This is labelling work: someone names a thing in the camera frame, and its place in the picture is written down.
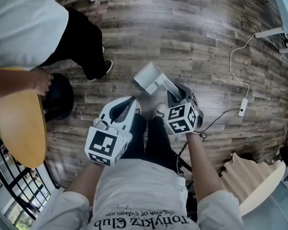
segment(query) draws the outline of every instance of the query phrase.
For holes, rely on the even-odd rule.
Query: black chair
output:
[[[54,73],[51,87],[42,101],[45,110],[45,121],[62,120],[68,117],[73,107],[73,90],[68,79],[62,74]]]

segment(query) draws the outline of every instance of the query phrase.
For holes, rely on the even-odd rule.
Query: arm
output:
[[[208,154],[199,135],[187,133],[191,157],[192,175],[197,202],[208,195],[222,190],[221,180],[209,160]]]
[[[62,193],[49,214],[41,219],[39,230],[78,230],[88,224],[97,183],[104,166],[90,162],[70,187]]]
[[[199,135],[186,134],[201,230],[243,230],[238,200],[223,190]]]
[[[83,195],[93,205],[97,183],[104,170],[104,166],[97,163],[89,163],[76,180],[66,190]]]
[[[0,98],[6,95],[33,90],[40,95],[46,95],[51,85],[51,75],[44,70],[17,71],[0,70]]]

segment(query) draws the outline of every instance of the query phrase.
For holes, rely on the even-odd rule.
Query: fiducial marker cube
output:
[[[84,151],[93,162],[113,166],[126,151],[131,139],[132,134],[122,129],[90,127]]]
[[[164,120],[174,134],[184,134],[194,131],[197,116],[191,103],[186,103],[169,108]]]

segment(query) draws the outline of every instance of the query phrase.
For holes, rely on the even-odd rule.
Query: shoe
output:
[[[164,103],[159,103],[156,108],[155,108],[155,112],[154,112],[154,117],[161,117],[164,118],[165,117],[165,112],[167,110],[167,105],[165,105]]]
[[[287,43],[286,43],[286,42],[283,42],[283,47],[284,47],[284,48],[288,48],[288,46],[287,46]]]
[[[140,103],[136,105],[135,113],[140,114],[140,115],[142,114],[142,108],[141,108]]]
[[[288,43],[283,42],[283,47],[284,47],[284,48],[288,48]]]
[[[281,35],[282,39],[283,39],[286,43],[288,43],[288,38],[286,37],[285,33],[281,33],[280,35]]]
[[[107,75],[110,71],[111,71],[111,69],[112,69],[112,67],[113,67],[113,61],[112,60],[110,60],[110,59],[107,59],[107,60],[105,60],[105,64],[106,64],[106,68],[107,68],[107,72],[105,73],[105,75]],[[96,78],[96,79],[92,79],[92,80],[89,80],[90,82],[94,82],[94,81],[96,81],[98,78]]]

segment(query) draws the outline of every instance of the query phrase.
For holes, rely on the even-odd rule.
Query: black pants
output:
[[[170,146],[163,119],[157,116],[148,122],[146,149],[144,149],[143,138],[145,130],[145,118],[140,114],[135,114],[130,130],[132,140],[121,159],[142,159],[177,172],[177,154]]]
[[[72,59],[84,70],[89,80],[103,77],[107,70],[102,54],[102,33],[88,18],[74,9],[67,9],[69,18],[56,50],[41,66]]]

